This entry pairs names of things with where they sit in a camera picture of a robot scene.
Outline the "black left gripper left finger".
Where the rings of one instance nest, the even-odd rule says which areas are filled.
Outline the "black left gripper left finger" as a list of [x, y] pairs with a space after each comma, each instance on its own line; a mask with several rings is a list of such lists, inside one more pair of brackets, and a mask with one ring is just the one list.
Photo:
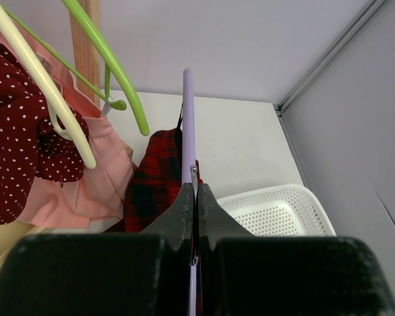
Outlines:
[[33, 234], [0, 269], [0, 315], [193, 315], [194, 189], [140, 233]]

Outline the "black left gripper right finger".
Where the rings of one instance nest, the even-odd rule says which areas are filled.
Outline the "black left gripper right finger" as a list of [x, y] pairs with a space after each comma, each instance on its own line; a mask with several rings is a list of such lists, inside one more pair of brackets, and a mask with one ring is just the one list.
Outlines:
[[256, 237], [197, 193], [204, 315], [395, 315], [373, 251], [350, 237]]

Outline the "red plaid skirt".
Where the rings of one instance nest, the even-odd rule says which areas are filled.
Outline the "red plaid skirt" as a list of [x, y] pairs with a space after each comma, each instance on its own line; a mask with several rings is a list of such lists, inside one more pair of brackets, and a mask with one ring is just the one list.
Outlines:
[[182, 106], [175, 128], [149, 139], [115, 243], [117, 315], [189, 315], [192, 185], [182, 183]]

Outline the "purple plastic hanger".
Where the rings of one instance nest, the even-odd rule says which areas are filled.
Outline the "purple plastic hanger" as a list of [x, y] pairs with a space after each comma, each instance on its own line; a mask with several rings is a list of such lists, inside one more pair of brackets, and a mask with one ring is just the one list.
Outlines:
[[[196, 196], [198, 190], [198, 168], [196, 165], [196, 136], [194, 112], [194, 81], [192, 70], [183, 71], [182, 90], [182, 183], [192, 185], [192, 220], [196, 217]], [[194, 238], [198, 235], [192, 229], [192, 258], [190, 264], [190, 307], [189, 315], [196, 315], [198, 249]]]

